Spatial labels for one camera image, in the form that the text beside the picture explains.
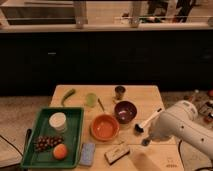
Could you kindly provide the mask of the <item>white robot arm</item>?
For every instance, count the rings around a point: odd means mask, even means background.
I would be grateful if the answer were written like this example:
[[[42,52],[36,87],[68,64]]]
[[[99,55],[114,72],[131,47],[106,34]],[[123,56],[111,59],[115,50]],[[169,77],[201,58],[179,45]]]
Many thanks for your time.
[[[213,160],[213,131],[197,124],[198,111],[194,104],[181,100],[159,113],[151,123],[143,146],[151,141],[167,141],[172,136],[187,142]]]

